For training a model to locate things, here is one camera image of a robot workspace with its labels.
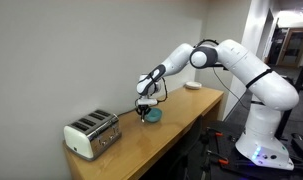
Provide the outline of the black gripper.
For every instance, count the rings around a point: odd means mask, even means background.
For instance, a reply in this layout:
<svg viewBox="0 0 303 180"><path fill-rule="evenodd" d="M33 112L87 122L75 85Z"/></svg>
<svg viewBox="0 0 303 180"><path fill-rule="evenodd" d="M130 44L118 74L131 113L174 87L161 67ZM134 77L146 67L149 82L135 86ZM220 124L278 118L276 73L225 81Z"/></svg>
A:
<svg viewBox="0 0 303 180"><path fill-rule="evenodd" d="M140 120L143 121L143 119L146 119L147 114L151 111L151 108L149 105L138 105L136 107L136 112L138 115L140 115Z"/></svg>

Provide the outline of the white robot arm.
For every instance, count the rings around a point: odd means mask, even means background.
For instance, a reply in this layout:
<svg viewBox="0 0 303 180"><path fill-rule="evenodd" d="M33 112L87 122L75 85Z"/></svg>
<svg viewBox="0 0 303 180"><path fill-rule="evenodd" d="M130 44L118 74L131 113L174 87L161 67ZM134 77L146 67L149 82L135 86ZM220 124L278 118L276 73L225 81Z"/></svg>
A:
<svg viewBox="0 0 303 180"><path fill-rule="evenodd" d="M141 75L136 86L141 119L145 120L150 107L159 103L151 96L160 90L160 79L180 72L186 65L203 69L215 64L231 72L251 93L245 127L235 142L236 150L257 166L292 170L294 163L275 132L282 113L298 104L299 94L284 77L234 40L211 45L183 43L152 71Z"/></svg>

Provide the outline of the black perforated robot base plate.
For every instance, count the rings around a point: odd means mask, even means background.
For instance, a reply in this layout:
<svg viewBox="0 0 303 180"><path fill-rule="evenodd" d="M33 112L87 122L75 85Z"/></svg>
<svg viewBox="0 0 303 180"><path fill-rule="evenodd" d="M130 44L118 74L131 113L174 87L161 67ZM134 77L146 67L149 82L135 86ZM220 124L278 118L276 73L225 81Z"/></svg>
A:
<svg viewBox="0 0 303 180"><path fill-rule="evenodd" d="M211 127L223 133L217 137L206 132ZM203 143L200 169L203 180L303 180L303 159L295 154L290 146L285 145L291 153L289 165L292 170L270 168L268 162L278 160L279 156L268 154L261 145L255 145L253 152L248 156L242 155L235 147L244 127L239 124L215 121L210 122L200 134ZM222 165L217 158L207 154L211 150L229 160L228 165Z"/></svg>

